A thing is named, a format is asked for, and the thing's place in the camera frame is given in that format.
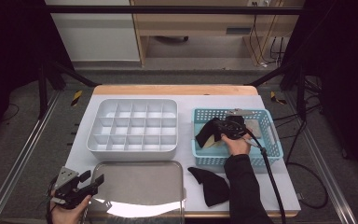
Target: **white compartment tray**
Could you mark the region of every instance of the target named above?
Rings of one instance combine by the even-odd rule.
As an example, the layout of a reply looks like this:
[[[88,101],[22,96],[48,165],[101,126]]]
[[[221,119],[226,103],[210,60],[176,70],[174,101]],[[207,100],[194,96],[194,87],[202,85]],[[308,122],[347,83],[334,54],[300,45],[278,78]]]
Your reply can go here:
[[[101,161],[170,160],[178,137],[178,108],[169,99],[106,99],[87,141]]]

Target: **hand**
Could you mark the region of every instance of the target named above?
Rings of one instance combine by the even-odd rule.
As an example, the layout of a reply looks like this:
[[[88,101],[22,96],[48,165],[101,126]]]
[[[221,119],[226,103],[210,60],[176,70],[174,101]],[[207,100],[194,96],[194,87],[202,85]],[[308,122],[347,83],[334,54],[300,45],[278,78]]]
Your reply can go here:
[[[247,154],[251,152],[251,145],[245,141],[245,139],[251,139],[250,134],[244,135],[242,138],[237,140],[229,139],[225,134],[222,133],[222,140],[228,146],[229,153],[233,156],[240,154]]]
[[[65,209],[56,203],[50,201],[50,211],[54,224],[77,224],[80,220],[83,210],[89,205],[91,195],[88,195],[76,208]]]

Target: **blue plastic basket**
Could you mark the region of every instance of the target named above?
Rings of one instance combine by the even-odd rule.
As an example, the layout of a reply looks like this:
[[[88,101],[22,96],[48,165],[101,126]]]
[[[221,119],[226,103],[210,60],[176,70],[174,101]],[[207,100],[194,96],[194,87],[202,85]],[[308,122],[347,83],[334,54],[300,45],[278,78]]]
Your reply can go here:
[[[194,137],[191,141],[193,155],[196,158],[197,165],[224,165],[229,157],[228,149],[223,141],[214,144],[211,147],[201,148],[195,136],[200,132],[206,122],[213,118],[225,119],[227,111],[230,109],[216,108],[196,108],[193,110],[192,122],[194,124]],[[257,132],[257,141],[267,150],[268,161],[270,164],[279,160],[283,156],[281,142],[273,125],[270,113],[266,109],[244,109],[252,112],[243,116],[245,124],[247,122],[254,124],[254,133]],[[260,149],[252,147],[249,154],[253,166],[265,166]]]

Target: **person's arm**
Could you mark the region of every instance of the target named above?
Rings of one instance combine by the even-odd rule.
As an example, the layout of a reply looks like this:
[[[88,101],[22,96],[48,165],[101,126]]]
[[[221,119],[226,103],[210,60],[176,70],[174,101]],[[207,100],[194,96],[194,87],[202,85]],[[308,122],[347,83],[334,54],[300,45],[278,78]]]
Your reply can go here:
[[[230,184],[229,213],[231,224],[273,223],[260,201],[260,187],[250,163],[251,146],[244,140],[231,140],[225,135],[231,156],[226,160],[225,171]]]
[[[76,208],[65,209],[50,201],[51,221],[53,224],[78,224],[84,209],[89,205],[91,195],[88,195]]]

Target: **black cable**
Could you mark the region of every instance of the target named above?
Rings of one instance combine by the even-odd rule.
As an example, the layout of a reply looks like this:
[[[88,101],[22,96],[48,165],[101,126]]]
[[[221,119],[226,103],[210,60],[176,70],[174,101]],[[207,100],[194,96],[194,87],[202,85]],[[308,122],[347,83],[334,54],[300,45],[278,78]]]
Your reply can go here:
[[[314,109],[316,109],[319,106],[321,106],[321,104],[310,106],[310,107],[306,108],[306,111],[307,111],[307,113],[309,113],[309,112],[313,111]],[[290,119],[291,117],[297,117],[297,116],[298,116],[298,113],[288,115],[288,116],[285,116],[285,117],[280,117],[280,118],[274,119],[273,121],[278,121],[278,120],[281,120],[281,119]]]
[[[286,166],[287,165],[294,165],[294,166],[298,166],[298,167],[301,167],[303,168],[304,170],[310,172],[322,185],[322,188],[324,189],[324,201],[322,202],[322,204],[320,205],[312,205],[312,204],[309,204],[309,203],[306,203],[304,202],[304,200],[299,200],[301,203],[303,203],[304,205],[310,207],[310,208],[313,208],[313,209],[321,209],[323,207],[325,207],[328,203],[328,192],[327,192],[327,188],[326,186],[324,185],[324,182],[322,181],[322,179],[315,174],[315,172],[313,172],[310,168],[308,168],[307,166],[305,165],[301,165],[299,163],[296,163],[296,162],[287,162],[286,163]]]
[[[290,136],[285,136],[285,137],[279,137],[279,139],[285,139],[285,138],[291,138],[291,137],[296,137],[295,135],[290,135]]]
[[[319,99],[320,95],[319,95],[319,94],[313,94],[313,95],[307,97],[307,98],[305,99],[305,102],[307,102],[309,99],[315,98],[315,97]]]
[[[46,190],[46,193],[45,195],[47,197],[50,198],[51,200],[51,192],[53,190],[53,186],[54,184],[57,182],[57,179],[58,179],[58,176],[56,175],[51,181],[50,181],[50,184],[48,185],[48,190]],[[45,215],[45,218],[46,218],[46,222],[48,224],[53,224],[53,221],[52,221],[52,215],[51,215],[51,212],[53,211],[53,209],[57,206],[57,204],[54,205],[53,208],[50,209],[50,200],[48,200],[46,202],[46,215]]]
[[[282,123],[282,124],[280,124],[280,125],[275,126],[275,128],[279,128],[279,127],[283,126],[283,124],[290,123],[290,122],[292,122],[292,121],[295,120],[295,119],[297,119],[297,114],[296,114],[296,116],[295,116],[294,118],[289,119],[288,121],[286,121],[286,122],[284,122],[284,123]]]
[[[255,29],[256,20],[257,20],[257,15],[255,15],[254,24],[253,24],[251,33],[249,34],[249,45],[250,45],[251,50],[252,50],[252,52],[253,52],[253,54],[254,54],[254,56],[255,56],[255,60],[257,61],[258,64],[261,64],[261,62],[258,61],[257,56],[255,55],[255,50],[254,50],[254,48],[253,48],[253,46],[252,46],[252,34],[253,34],[254,31],[255,31],[255,38],[256,38],[256,40],[257,40],[258,48],[259,48],[259,50],[260,50],[261,59],[264,60],[266,64],[268,64],[268,63],[274,63],[274,62],[270,62],[270,61],[264,59],[264,57],[263,57],[263,52],[261,51],[260,40],[258,39],[257,30]]]
[[[308,90],[313,91],[313,92],[317,92],[320,93],[322,92],[322,88],[319,87],[318,85],[314,84],[313,82],[305,79],[305,84]]]
[[[287,164],[287,162],[289,162],[289,159],[290,159],[290,157],[292,156],[293,149],[295,148],[295,144],[296,144],[297,138],[299,137],[299,134],[302,132],[302,130],[303,130],[303,128],[305,127],[306,124],[307,124],[307,122],[306,122],[305,120],[303,120],[303,121],[301,122],[300,128],[298,129],[298,131],[297,131],[297,133],[296,133],[296,137],[295,137],[295,139],[293,140],[292,146],[290,147],[289,153],[287,154],[287,158],[286,158],[285,164]]]
[[[245,128],[245,131],[249,135],[251,135],[251,137],[255,140],[257,145],[260,147],[260,153],[263,156],[264,163],[266,164],[269,180],[271,181],[272,187],[273,187],[274,192],[275,192],[275,196],[276,196],[277,201],[278,201],[279,209],[281,211],[282,224],[286,224],[286,214],[284,212],[283,203],[282,203],[282,199],[281,199],[281,194],[280,194],[280,192],[278,190],[277,183],[275,182],[274,175],[272,174],[271,166],[269,165],[269,158],[268,158],[268,155],[267,155],[267,150],[260,145],[260,143],[257,141],[257,138],[255,137],[255,135],[252,132],[250,132],[247,128]]]
[[[322,188],[324,189],[324,202],[323,202],[322,204],[320,204],[320,205],[312,205],[312,204],[306,203],[306,202],[301,201],[301,200],[299,200],[299,201],[300,201],[301,203],[303,203],[304,205],[310,207],[310,208],[313,208],[313,209],[321,209],[321,208],[325,207],[325,206],[327,205],[327,202],[328,202],[328,193],[327,193],[327,188],[326,188],[326,186],[324,185],[324,182],[323,182],[322,179],[321,179],[319,176],[317,176],[310,168],[306,167],[305,165],[301,165],[301,164],[299,164],[299,163],[290,162],[290,161],[289,161],[289,160],[290,160],[290,157],[291,157],[291,155],[292,155],[293,149],[295,148],[296,140],[297,140],[297,138],[299,137],[299,134],[300,134],[300,133],[302,132],[302,130],[305,128],[306,123],[307,123],[307,122],[306,122],[305,120],[303,120],[303,122],[301,123],[301,126],[300,126],[300,128],[298,129],[298,131],[297,131],[297,133],[296,133],[296,135],[295,135],[295,139],[294,139],[294,141],[293,141],[293,143],[292,143],[292,146],[290,147],[289,153],[288,153],[287,158],[286,158],[285,165],[286,165],[286,167],[287,167],[288,165],[296,165],[296,166],[299,166],[299,167],[301,167],[301,168],[303,168],[303,169],[309,171],[313,176],[315,176],[315,177],[318,179],[318,181],[319,181],[319,182],[321,183],[321,185],[322,185]]]
[[[279,66],[281,67],[281,62],[282,62],[282,56],[281,56],[281,54],[282,54],[282,44],[283,44],[283,42],[284,42],[284,38],[282,37],[281,38],[281,46],[279,47],[279,54],[278,54],[278,59],[279,60],[277,60],[277,62],[279,62]]]
[[[277,39],[277,37],[275,36],[274,37],[274,40],[272,40],[272,43],[271,43],[271,47],[269,48],[269,57],[271,58],[271,59],[275,59],[274,57],[272,57],[272,48],[274,47],[274,45],[275,45],[275,40]]]
[[[2,120],[1,120],[2,122],[3,122],[3,121],[10,120],[10,119],[13,119],[13,118],[19,113],[19,111],[20,111],[20,107],[19,107],[19,106],[15,105],[15,104],[9,104],[9,105],[14,105],[17,110],[16,110],[16,112],[14,112],[14,114],[13,114],[12,116],[10,116],[9,118],[7,118],[7,119],[2,119]]]

